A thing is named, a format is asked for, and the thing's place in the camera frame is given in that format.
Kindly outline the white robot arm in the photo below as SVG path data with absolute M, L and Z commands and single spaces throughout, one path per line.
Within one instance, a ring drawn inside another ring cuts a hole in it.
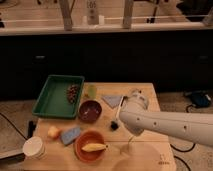
M 118 118 L 131 134 L 149 130 L 213 147 L 213 114 L 150 111 L 148 104 L 139 91 L 122 101 Z

